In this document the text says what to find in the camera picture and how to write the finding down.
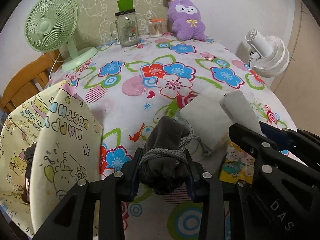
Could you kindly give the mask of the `cartoon yellow tissue pack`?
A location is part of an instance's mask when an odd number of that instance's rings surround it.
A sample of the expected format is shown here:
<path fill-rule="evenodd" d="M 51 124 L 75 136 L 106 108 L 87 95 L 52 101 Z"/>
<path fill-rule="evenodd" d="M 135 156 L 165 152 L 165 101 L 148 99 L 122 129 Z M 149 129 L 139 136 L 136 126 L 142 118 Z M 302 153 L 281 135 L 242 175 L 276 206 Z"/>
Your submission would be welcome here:
<path fill-rule="evenodd" d="M 222 164 L 219 179 L 235 184 L 243 180 L 252 184 L 255 159 L 243 151 L 238 145 L 229 141 L 225 161 Z"/>

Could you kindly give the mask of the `grey drawstring pouch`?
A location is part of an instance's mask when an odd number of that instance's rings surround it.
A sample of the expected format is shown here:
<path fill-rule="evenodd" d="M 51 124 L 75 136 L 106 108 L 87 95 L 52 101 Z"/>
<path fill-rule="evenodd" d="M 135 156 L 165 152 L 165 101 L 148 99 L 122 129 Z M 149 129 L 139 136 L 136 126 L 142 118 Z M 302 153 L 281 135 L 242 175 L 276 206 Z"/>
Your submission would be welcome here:
<path fill-rule="evenodd" d="M 188 145 L 197 141 L 204 155 L 212 150 L 184 118 L 173 119 L 163 116 L 149 135 L 139 163 L 141 182 L 164 196 L 173 193 L 189 178 L 190 160 Z"/>

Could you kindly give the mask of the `beige door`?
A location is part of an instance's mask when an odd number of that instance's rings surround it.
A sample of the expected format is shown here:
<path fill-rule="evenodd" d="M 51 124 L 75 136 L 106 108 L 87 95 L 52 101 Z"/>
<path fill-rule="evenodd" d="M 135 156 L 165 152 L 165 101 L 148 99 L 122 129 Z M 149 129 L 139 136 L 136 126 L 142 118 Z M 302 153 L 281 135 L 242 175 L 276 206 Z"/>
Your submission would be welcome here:
<path fill-rule="evenodd" d="M 295 0 L 288 50 L 289 66 L 271 89 L 298 128 L 319 135 L 319 25 L 301 0 Z"/>

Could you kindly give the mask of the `white tissue pack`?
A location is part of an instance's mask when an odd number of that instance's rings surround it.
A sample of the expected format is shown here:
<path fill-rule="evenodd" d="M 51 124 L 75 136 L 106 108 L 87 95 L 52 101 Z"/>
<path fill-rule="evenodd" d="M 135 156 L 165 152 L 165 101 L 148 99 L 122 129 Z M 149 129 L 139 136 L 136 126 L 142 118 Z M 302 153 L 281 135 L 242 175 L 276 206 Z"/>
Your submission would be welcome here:
<path fill-rule="evenodd" d="M 225 95 L 199 94 L 179 111 L 177 119 L 189 124 L 212 153 L 225 146 L 232 124 L 263 135 L 255 112 L 239 90 Z"/>

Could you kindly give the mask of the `yellow patterned storage box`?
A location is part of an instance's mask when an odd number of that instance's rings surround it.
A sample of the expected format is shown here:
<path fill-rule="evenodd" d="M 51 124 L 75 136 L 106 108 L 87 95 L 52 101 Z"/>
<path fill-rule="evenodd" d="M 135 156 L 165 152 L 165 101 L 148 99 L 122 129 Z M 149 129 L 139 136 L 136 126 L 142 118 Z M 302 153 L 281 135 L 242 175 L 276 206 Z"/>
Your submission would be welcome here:
<path fill-rule="evenodd" d="M 1 131 L 1 207 L 33 237 L 81 179 L 99 179 L 102 126 L 76 88 L 49 87 L 12 111 Z"/>

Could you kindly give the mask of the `white standing fan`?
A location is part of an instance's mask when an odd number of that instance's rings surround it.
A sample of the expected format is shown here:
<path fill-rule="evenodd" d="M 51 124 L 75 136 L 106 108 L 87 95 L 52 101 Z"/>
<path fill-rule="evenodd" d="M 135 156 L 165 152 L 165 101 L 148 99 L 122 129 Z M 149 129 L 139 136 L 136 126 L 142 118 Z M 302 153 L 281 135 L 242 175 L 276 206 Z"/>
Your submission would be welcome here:
<path fill-rule="evenodd" d="M 249 66 L 258 75 L 276 77 L 286 70 L 290 54 L 279 37 L 264 37 L 259 31 L 252 29 L 246 34 L 245 40 L 252 49 Z"/>

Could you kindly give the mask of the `floral tablecloth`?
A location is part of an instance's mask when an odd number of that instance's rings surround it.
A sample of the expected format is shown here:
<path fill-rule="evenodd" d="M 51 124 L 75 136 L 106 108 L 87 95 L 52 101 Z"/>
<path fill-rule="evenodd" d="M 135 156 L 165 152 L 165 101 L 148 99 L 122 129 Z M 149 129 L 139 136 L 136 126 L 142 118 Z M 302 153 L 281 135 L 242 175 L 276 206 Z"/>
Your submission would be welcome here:
<path fill-rule="evenodd" d="M 75 70 L 55 72 L 47 86 L 62 80 L 75 85 L 103 126 L 101 179 L 133 158 L 162 116 L 175 117 L 202 93 L 240 90 L 259 121 L 297 129 L 264 80 L 210 38 L 183 42 L 166 33 L 159 39 L 144 37 L 134 47 L 107 43 L 98 50 Z M 122 203 L 125 239 L 197 239 L 201 211 L 185 185 L 161 197 L 142 184 L 132 204 Z"/>

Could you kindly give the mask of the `wooden chair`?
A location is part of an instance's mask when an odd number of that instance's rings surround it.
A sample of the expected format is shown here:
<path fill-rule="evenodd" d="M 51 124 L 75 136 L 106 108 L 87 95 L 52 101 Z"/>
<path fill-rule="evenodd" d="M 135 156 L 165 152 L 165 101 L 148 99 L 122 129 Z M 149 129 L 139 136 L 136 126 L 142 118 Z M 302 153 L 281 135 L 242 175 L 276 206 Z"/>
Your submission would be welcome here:
<path fill-rule="evenodd" d="M 62 65 L 59 51 L 41 55 L 27 64 L 10 80 L 1 96 L 1 110 L 11 113 L 21 103 L 40 92 L 49 82 L 49 74 L 56 72 Z"/>

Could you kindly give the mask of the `purple plush bunny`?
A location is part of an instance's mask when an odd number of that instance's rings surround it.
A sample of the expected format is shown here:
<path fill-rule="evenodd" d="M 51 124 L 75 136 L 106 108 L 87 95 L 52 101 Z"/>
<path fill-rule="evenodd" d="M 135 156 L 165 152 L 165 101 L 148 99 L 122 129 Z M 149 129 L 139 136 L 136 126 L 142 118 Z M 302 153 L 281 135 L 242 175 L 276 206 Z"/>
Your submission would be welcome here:
<path fill-rule="evenodd" d="M 201 21 L 200 11 L 190 0 L 174 0 L 168 2 L 168 19 L 171 30 L 178 40 L 206 39 L 205 25 Z"/>

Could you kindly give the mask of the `cotton swab container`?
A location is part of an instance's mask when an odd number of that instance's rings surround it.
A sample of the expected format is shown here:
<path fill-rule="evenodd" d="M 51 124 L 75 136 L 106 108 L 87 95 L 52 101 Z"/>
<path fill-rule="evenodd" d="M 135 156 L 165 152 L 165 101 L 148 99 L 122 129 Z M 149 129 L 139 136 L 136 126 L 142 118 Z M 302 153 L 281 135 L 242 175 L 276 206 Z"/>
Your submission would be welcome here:
<path fill-rule="evenodd" d="M 149 35 L 151 38 L 158 38 L 163 35 L 163 22 L 165 19 L 150 19 L 149 20 Z"/>

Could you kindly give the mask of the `glass jar green lid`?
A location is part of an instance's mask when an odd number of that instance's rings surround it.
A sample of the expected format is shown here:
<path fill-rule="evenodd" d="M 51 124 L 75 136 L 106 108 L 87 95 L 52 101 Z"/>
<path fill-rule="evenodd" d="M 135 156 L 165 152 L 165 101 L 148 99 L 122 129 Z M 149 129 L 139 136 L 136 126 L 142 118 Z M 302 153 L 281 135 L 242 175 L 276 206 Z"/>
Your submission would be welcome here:
<path fill-rule="evenodd" d="M 119 11 L 114 15 L 116 20 L 110 24 L 111 37 L 122 47 L 139 44 L 138 21 L 133 0 L 117 1 Z"/>

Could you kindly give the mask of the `green desk fan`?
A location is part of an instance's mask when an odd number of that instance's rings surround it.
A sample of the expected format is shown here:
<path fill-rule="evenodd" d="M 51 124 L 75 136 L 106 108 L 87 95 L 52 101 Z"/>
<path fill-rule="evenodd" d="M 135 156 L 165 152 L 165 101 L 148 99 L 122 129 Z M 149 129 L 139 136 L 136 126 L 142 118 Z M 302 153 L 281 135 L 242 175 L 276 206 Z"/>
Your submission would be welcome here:
<path fill-rule="evenodd" d="M 40 0 L 27 16 L 24 35 L 29 46 L 42 53 L 66 46 L 69 58 L 63 62 L 62 71 L 68 72 L 98 52 L 95 47 L 77 50 L 73 34 L 78 22 L 79 7 L 76 0 Z"/>

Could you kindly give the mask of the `green patterned wall mat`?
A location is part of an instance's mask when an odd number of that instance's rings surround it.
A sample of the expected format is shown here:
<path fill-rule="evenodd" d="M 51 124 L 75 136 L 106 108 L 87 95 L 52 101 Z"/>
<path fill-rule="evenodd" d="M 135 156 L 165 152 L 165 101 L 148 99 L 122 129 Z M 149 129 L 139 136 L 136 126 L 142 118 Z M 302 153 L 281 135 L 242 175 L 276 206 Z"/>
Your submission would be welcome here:
<path fill-rule="evenodd" d="M 149 20 L 167 19 L 163 0 L 76 0 L 79 7 L 78 27 L 73 34 L 78 49 L 102 46 L 116 35 L 116 13 L 135 9 L 140 35 L 148 33 Z"/>

